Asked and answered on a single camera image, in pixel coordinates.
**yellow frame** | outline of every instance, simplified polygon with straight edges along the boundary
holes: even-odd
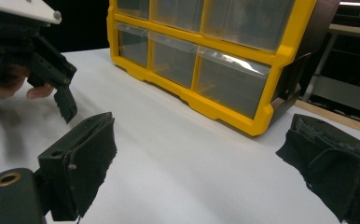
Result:
[[[210,1],[211,0],[204,1],[204,8],[206,8],[207,4],[210,4]],[[107,16],[107,37],[110,44],[111,59],[115,64],[126,69],[131,76],[142,81],[145,80],[155,83],[165,90],[178,95],[181,99],[188,102],[192,109],[202,113],[204,116],[210,119],[221,119],[245,133],[256,136],[264,133],[270,125],[270,119],[273,116],[273,107],[270,104],[271,98],[274,94],[283,68],[292,63],[295,59],[299,44],[304,36],[305,29],[312,15],[316,1],[317,0],[295,0],[279,48],[276,52],[268,52],[265,50],[243,47],[237,44],[221,41],[219,39],[203,36],[201,34],[178,30],[169,26],[154,23],[152,21],[139,20],[129,17],[118,13],[117,0],[110,0],[110,7],[108,9]],[[203,10],[201,26],[203,26],[204,14]],[[240,58],[270,65],[270,75],[267,78],[265,88],[259,100],[255,117],[253,119],[247,118],[242,114],[197,94],[194,90],[197,80],[196,69],[198,66],[195,66],[191,90],[151,72],[151,40],[148,40],[147,68],[131,63],[130,61],[120,57],[118,55],[118,31],[115,27],[116,21],[142,27],[150,31],[179,39],[184,39],[211,49],[218,49]],[[200,58],[198,56],[196,65],[199,65],[199,62]]]

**white table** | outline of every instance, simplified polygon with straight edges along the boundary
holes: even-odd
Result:
[[[275,154],[295,113],[328,119],[293,106],[250,137],[127,75],[108,49],[65,56],[78,69],[71,85],[78,114],[66,125],[53,97],[26,100],[29,85],[0,101],[0,172],[35,171],[36,157],[81,120],[113,112],[118,154],[81,223],[339,223]]]

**white robot part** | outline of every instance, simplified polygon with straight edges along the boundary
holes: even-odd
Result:
[[[0,11],[54,24],[62,21],[61,13],[42,0],[0,0]]]

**human hand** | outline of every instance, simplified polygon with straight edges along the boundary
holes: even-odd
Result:
[[[30,70],[24,66],[9,65],[6,69],[6,76],[0,79],[0,99],[6,99],[13,96],[21,86],[24,80],[29,76]],[[32,88],[27,91],[26,97],[28,99],[36,99],[50,96],[53,91],[48,83],[42,87]]]

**transparent drawer front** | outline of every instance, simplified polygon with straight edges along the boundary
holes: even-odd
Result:
[[[202,33],[255,49],[276,51],[295,0],[211,0]]]
[[[116,23],[119,56],[147,67],[148,31],[125,23]]]
[[[117,0],[117,7],[120,13],[148,20],[149,2],[149,0]]]
[[[153,43],[154,73],[190,89],[197,45],[153,32],[150,39]]]
[[[200,47],[197,93],[248,118],[256,114],[270,67]]]
[[[198,33],[204,0],[152,0],[151,20]]]

